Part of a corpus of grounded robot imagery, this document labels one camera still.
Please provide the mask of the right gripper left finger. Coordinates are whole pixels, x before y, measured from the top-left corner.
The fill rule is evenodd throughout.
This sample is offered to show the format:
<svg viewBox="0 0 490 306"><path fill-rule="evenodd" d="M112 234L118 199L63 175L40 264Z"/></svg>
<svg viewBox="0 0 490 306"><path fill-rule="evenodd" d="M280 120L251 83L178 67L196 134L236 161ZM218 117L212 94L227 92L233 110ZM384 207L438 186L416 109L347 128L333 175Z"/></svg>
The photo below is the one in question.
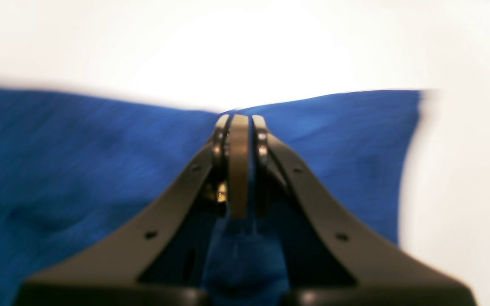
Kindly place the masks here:
<svg viewBox="0 0 490 306"><path fill-rule="evenodd" d="M24 281L16 306L210 306L204 262L217 218L247 217L249 118L217 120L153 203L97 244Z"/></svg>

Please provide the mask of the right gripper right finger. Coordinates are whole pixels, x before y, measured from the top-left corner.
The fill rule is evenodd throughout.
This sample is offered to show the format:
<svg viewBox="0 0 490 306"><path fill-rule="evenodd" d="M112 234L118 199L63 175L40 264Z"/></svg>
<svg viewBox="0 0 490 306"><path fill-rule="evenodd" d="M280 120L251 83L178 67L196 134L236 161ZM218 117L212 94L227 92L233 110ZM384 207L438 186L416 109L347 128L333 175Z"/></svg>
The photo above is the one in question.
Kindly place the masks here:
<svg viewBox="0 0 490 306"><path fill-rule="evenodd" d="M307 163L252 116L256 215L280 238L282 306L474 306L468 286L420 263L354 217Z"/></svg>

